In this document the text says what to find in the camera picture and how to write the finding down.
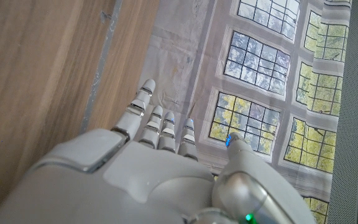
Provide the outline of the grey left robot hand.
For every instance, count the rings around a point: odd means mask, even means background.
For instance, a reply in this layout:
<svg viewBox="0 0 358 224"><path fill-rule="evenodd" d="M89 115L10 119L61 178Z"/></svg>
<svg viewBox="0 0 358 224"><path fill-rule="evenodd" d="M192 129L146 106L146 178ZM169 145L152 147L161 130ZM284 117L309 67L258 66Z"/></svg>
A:
<svg viewBox="0 0 358 224"><path fill-rule="evenodd" d="M0 205L0 223L313 223L302 196L236 132L214 177L197 156L194 123L175 142L174 115L142 118L147 80L112 129L56 145Z"/></svg>

